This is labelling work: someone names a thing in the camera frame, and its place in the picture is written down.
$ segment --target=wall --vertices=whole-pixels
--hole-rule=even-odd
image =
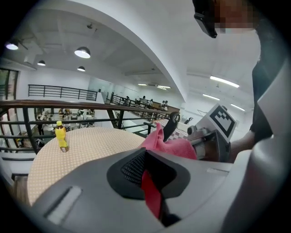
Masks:
[[[104,104],[101,93],[97,94],[96,102],[100,104]],[[95,119],[110,119],[107,110],[95,110],[94,118]],[[95,126],[113,129],[113,125],[111,122],[95,122]]]
[[[60,100],[57,97],[28,96],[28,85],[66,86],[87,90],[89,81],[89,75],[74,71],[52,68],[40,68],[37,71],[20,71],[17,80],[16,99]]]
[[[138,99],[140,97],[140,88],[138,85],[128,84],[125,86],[114,84],[112,90],[114,94],[121,97],[128,96],[131,100]]]

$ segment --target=white ceiling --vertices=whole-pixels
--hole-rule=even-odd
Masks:
[[[254,31],[244,34],[219,34],[216,39],[205,35],[194,20],[191,0],[156,0],[166,11],[183,48],[190,92],[206,93],[221,99],[235,100],[245,108],[253,106],[251,71],[260,53]],[[102,61],[132,77],[134,83],[170,85],[155,64],[123,36],[97,22],[59,10],[35,10],[15,36],[29,46],[34,41],[40,52],[56,56],[74,55],[87,46],[91,58]],[[14,59],[23,62],[21,51]],[[209,80],[214,75],[240,85],[238,89]]]

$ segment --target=round table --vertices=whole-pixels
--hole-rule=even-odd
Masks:
[[[32,205],[52,184],[79,165],[109,155],[137,148],[144,138],[136,134],[103,127],[67,132],[69,151],[60,150],[56,138],[49,141],[35,157],[27,181],[28,199]]]

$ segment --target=railing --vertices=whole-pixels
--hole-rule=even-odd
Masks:
[[[143,125],[148,125],[148,129],[141,130],[150,132],[150,127],[153,125],[149,125],[148,123],[144,123],[142,125],[135,125],[130,127],[122,127],[122,122],[127,120],[140,120],[140,119],[157,119],[159,114],[166,114],[168,112],[164,111],[157,111],[152,109],[141,108],[139,109],[142,113],[148,113],[149,115],[153,115],[151,117],[138,117],[138,118],[123,118],[124,111],[136,111],[134,107],[128,106],[117,106],[117,105],[108,105],[108,104],[95,104],[95,103],[87,103],[87,102],[66,102],[66,101],[39,101],[39,100],[13,100],[13,101],[0,101],[0,106],[2,108],[2,112],[0,112],[0,117],[8,112],[11,108],[22,108],[23,109],[23,117],[24,121],[0,121],[0,126],[2,125],[25,125],[27,135],[0,135],[0,138],[7,139],[29,139],[31,146],[30,148],[8,148],[8,147],[0,147],[0,151],[34,151],[36,154],[40,150],[37,147],[35,139],[43,139],[43,138],[54,138],[55,135],[38,135],[33,136],[31,125],[44,125],[44,124],[56,124],[57,121],[30,121],[29,120],[29,112],[28,108],[70,108],[70,109],[94,109],[94,110],[113,110],[113,111],[120,111],[118,118],[113,119],[87,119],[87,120],[69,120],[69,121],[62,121],[63,124],[70,124],[70,123],[94,123],[94,122],[111,122],[111,121],[118,121],[118,128],[119,129],[127,129],[133,127],[139,127]]]
[[[115,104],[115,105],[120,105],[120,106],[135,107],[137,108],[137,111],[133,111],[132,113],[140,117],[143,117],[144,115],[148,115],[147,113],[140,111],[140,109],[152,109],[152,110],[157,110],[157,111],[162,112],[162,113],[156,113],[154,115],[154,117],[156,118],[161,119],[161,118],[169,117],[169,113],[162,108],[156,108],[147,104],[138,103],[138,102],[135,102],[134,100],[126,99],[126,98],[114,95],[114,93],[112,93],[111,95],[110,103]]]
[[[28,85],[28,96],[73,98],[96,101],[96,91],[89,91],[65,86]]]

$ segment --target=white wall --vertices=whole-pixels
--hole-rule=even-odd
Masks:
[[[40,68],[36,71],[20,71],[17,80],[16,99],[60,100],[57,97],[28,96],[28,85],[66,86],[87,90],[89,81],[89,75],[74,71],[52,68]]]
[[[96,102],[104,104],[101,93],[97,94]],[[107,110],[95,110],[95,119],[110,119],[110,117]],[[113,125],[111,122],[95,122],[95,126],[113,129]]]
[[[141,86],[140,97],[146,97],[147,100],[153,99],[153,101],[162,103],[162,101],[168,101],[168,105],[176,108],[180,108],[183,103],[183,99],[180,95],[175,94],[173,91],[165,91],[154,86]]]
[[[121,97],[128,96],[131,100],[140,97],[140,88],[138,85],[128,83],[126,86],[114,85],[112,88],[114,94]]]

